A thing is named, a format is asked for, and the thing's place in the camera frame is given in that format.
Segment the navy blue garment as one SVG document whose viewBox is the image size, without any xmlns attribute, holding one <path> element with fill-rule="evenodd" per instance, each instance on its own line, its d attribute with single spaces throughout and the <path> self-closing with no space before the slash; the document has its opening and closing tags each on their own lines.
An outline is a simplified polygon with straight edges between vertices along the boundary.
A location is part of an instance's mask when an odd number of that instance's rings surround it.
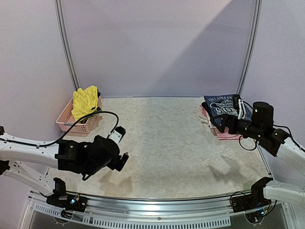
<svg viewBox="0 0 305 229">
<path fill-rule="evenodd" d="M 203 102 L 201 105 L 209 114 L 211 122 L 214 116 L 217 115 L 232 115 L 237 117 L 237 111 L 233 107 L 233 94 L 225 94 L 225 95 L 205 95 L 203 97 Z M 246 120 L 252 120 L 251 111 L 245 106 L 247 116 Z"/>
</svg>

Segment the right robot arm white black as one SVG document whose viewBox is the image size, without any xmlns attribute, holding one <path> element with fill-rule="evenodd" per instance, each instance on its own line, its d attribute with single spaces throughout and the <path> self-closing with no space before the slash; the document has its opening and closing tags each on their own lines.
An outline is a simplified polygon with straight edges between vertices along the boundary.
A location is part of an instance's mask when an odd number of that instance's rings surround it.
<svg viewBox="0 0 305 229">
<path fill-rule="evenodd" d="M 287 127 L 274 125 L 274 108 L 266 102 L 253 103 L 252 117 L 246 118 L 244 102 L 234 99 L 233 113 L 227 111 L 211 116 L 211 122 L 223 132 L 255 140 L 273 157 L 277 157 L 300 173 L 305 172 L 305 150 L 292 137 Z M 271 177 L 263 177 L 251 186 L 251 193 L 231 198 L 234 212 L 259 208 L 279 200 L 300 207 L 305 206 L 305 190 L 292 184 L 281 183 Z"/>
</svg>

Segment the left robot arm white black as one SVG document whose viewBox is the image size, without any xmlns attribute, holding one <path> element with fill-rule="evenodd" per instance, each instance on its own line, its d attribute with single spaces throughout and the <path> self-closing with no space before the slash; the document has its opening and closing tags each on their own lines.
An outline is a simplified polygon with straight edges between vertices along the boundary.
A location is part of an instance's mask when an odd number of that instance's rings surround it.
<svg viewBox="0 0 305 229">
<path fill-rule="evenodd" d="M 51 142 L 26 142 L 15 138 L 0 129 L 0 173 L 11 177 L 52 199 L 60 207 L 67 207 L 71 197 L 62 189 L 56 189 L 56 180 L 47 178 L 27 166 L 27 163 L 40 164 L 57 170 L 81 174 L 85 181 L 99 170 L 108 167 L 121 171 L 129 156 L 120 155 L 118 143 L 126 130 L 116 127 L 107 138 L 97 135 L 93 142 L 60 140 Z"/>
</svg>

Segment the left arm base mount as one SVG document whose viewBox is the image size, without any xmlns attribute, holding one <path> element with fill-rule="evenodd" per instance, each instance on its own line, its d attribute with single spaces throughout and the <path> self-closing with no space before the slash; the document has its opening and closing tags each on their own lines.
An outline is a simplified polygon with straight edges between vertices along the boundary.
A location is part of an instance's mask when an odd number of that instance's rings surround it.
<svg viewBox="0 0 305 229">
<path fill-rule="evenodd" d="M 66 211 L 85 212 L 88 202 L 86 197 L 79 193 L 68 194 L 66 184 L 60 178 L 54 178 L 53 181 L 55 183 L 53 194 L 47 197 L 47 204 L 63 208 Z"/>
</svg>

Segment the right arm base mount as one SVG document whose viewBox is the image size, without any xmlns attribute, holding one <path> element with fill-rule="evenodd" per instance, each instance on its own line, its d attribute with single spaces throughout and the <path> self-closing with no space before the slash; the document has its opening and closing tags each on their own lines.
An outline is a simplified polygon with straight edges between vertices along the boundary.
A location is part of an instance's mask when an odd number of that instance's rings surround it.
<svg viewBox="0 0 305 229">
<path fill-rule="evenodd" d="M 233 212 L 248 211 L 255 208 L 271 205 L 272 201 L 267 199 L 263 193 L 266 185 L 273 181 L 271 177 L 263 177 L 251 186 L 251 193 L 245 194 L 241 191 L 234 192 L 229 199 Z"/>
</svg>

